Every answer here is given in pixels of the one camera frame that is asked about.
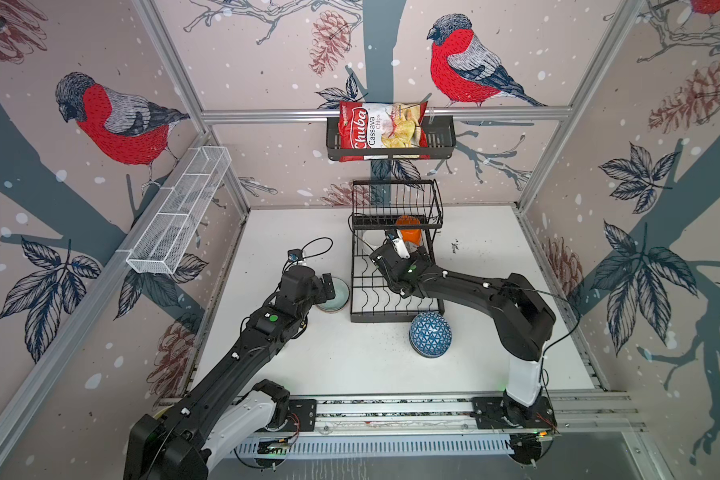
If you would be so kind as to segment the teal concentric pattern bowl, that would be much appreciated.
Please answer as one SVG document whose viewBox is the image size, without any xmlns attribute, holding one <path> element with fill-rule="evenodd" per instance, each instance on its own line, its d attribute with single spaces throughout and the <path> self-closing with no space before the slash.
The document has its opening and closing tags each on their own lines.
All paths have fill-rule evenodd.
<svg viewBox="0 0 720 480">
<path fill-rule="evenodd" d="M 348 285 L 340 278 L 333 278 L 333 287 L 335 297 L 331 300 L 327 300 L 322 304 L 317 304 L 316 307 L 323 312 L 335 313 L 342 310 L 349 302 L 350 290 Z"/>
</svg>

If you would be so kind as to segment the orange plastic bowl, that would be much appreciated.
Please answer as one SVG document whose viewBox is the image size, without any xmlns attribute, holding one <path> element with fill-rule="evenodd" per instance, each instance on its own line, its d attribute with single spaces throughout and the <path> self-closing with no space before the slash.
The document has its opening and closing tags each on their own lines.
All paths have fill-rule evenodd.
<svg viewBox="0 0 720 480">
<path fill-rule="evenodd" d="M 418 248 L 422 245 L 422 229 L 420 228 L 421 222 L 418 218 L 403 215 L 396 220 L 395 225 L 400 237 L 408 246 L 413 245 Z"/>
</svg>

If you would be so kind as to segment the blue patterned bowl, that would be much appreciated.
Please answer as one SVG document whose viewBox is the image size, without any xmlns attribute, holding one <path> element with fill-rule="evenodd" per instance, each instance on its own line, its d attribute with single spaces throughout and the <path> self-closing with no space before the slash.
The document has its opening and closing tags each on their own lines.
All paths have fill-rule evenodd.
<svg viewBox="0 0 720 480">
<path fill-rule="evenodd" d="M 452 330 L 438 312 L 421 312 L 411 322 L 409 342 L 425 358 L 439 358 L 451 346 Z"/>
</svg>

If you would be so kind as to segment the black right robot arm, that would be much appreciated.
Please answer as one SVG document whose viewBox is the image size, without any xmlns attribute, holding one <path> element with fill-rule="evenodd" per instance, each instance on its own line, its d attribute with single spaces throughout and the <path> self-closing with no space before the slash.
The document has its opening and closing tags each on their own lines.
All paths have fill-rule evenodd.
<svg viewBox="0 0 720 480">
<path fill-rule="evenodd" d="M 552 336 L 552 309 L 517 273 L 482 278 L 439 267 L 420 248 L 400 254 L 385 242 L 370 254 L 387 287 L 403 298 L 433 298 L 471 308 L 490 317 L 510 354 L 508 382 L 498 405 L 486 411 L 495 426 L 554 429 L 557 422 L 542 393 L 543 351 Z"/>
</svg>

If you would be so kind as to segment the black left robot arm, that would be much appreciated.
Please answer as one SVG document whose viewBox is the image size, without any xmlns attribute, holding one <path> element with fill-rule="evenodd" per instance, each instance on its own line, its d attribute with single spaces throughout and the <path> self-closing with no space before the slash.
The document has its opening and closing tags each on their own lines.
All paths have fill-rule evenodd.
<svg viewBox="0 0 720 480">
<path fill-rule="evenodd" d="M 248 382 L 306 324 L 310 309 L 336 296 L 330 274 L 288 267 L 276 289 L 247 318 L 229 352 L 178 403 L 159 417 L 143 416 L 130 430 L 126 479 L 205 479 L 219 460 L 251 433 L 278 427 L 288 392 Z"/>
</svg>

